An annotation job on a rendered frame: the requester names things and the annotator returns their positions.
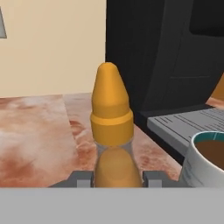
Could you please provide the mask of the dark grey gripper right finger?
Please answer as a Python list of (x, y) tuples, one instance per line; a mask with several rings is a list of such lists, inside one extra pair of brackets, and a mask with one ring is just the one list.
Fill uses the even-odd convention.
[(183, 181), (170, 179), (164, 171), (143, 171), (143, 187), (178, 188), (188, 187)]

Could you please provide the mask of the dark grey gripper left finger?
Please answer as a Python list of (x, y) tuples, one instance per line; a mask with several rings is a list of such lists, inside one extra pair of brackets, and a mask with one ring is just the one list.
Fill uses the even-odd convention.
[(92, 171), (73, 171), (70, 176), (52, 187), (90, 188), (94, 186), (94, 173)]

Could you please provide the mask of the honey bottle with yellow cap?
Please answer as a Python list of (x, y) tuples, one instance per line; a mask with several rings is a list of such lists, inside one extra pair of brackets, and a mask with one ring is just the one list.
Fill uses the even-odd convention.
[(97, 160), (96, 187), (140, 187), (142, 179), (133, 155), (134, 116), (117, 66), (102, 63), (97, 70), (90, 116)]

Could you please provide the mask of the white mug with teal rim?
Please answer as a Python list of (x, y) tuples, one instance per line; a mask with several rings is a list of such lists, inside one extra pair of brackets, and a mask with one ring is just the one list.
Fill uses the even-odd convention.
[(179, 181), (192, 187), (224, 187), (224, 132), (203, 131), (192, 137)]

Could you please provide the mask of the black coffee machine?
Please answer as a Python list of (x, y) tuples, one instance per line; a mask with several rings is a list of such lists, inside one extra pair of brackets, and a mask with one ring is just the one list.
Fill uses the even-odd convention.
[(106, 0), (106, 55), (134, 120), (178, 163), (224, 74), (224, 0)]

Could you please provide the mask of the grey wall fixture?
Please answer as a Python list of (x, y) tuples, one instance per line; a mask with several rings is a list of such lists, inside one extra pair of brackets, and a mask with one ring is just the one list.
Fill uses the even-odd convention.
[(4, 25), (4, 17), (0, 7), (0, 39), (7, 39), (7, 34)]

